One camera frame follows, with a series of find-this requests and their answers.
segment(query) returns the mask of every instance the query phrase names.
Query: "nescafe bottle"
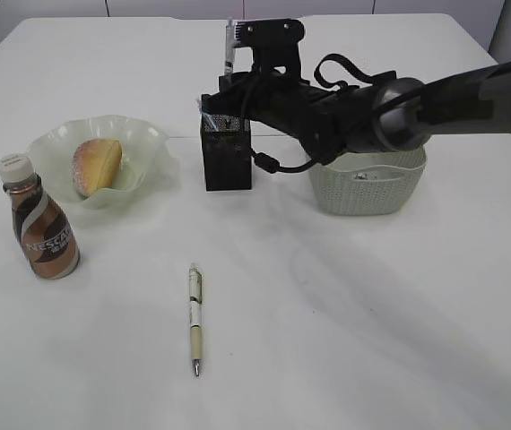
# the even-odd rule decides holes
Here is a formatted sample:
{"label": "nescafe bottle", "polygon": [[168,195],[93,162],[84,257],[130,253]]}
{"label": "nescafe bottle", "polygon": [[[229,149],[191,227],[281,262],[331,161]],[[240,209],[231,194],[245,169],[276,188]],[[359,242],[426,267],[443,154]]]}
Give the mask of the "nescafe bottle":
{"label": "nescafe bottle", "polygon": [[24,154],[8,155],[0,160],[4,192],[13,204],[13,228],[16,240],[41,278],[56,280],[71,273],[80,253],[62,209],[42,188]]}

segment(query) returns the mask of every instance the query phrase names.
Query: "glass bowl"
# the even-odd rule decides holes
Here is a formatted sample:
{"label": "glass bowl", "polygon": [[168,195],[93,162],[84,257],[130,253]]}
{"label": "glass bowl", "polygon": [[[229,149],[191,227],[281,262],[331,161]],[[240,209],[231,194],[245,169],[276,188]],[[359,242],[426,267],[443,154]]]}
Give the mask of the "glass bowl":
{"label": "glass bowl", "polygon": [[[122,160],[110,188],[83,197],[73,185],[73,155],[79,145],[97,137],[120,141]],[[173,158],[165,145],[167,139],[160,128],[147,121],[107,115],[60,125],[31,143],[28,155],[53,199],[97,209],[125,201],[155,163],[170,163]]]}

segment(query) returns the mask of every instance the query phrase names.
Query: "pen tip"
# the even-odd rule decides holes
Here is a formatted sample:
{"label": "pen tip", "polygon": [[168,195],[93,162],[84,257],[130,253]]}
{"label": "pen tip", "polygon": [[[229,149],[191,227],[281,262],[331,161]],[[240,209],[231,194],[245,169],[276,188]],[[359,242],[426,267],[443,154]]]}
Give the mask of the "pen tip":
{"label": "pen tip", "polygon": [[194,373],[196,378],[200,376],[200,360],[194,360]]}

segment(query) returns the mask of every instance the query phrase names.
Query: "white basket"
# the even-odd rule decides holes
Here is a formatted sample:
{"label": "white basket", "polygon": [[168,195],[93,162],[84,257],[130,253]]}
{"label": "white basket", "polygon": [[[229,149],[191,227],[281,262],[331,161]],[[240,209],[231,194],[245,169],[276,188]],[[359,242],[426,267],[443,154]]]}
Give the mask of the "white basket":
{"label": "white basket", "polygon": [[316,164],[309,177],[319,206],[336,215],[383,215],[409,200],[427,164],[420,148],[405,152],[347,153]]}

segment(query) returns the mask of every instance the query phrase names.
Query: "bun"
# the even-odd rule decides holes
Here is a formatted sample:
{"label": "bun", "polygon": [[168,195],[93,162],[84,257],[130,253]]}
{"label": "bun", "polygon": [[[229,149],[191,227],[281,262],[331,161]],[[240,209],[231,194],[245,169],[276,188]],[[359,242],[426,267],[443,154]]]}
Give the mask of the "bun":
{"label": "bun", "polygon": [[122,159],[122,147],[114,139],[92,139],[80,145],[73,157],[73,182],[80,194],[89,197],[111,186]]}

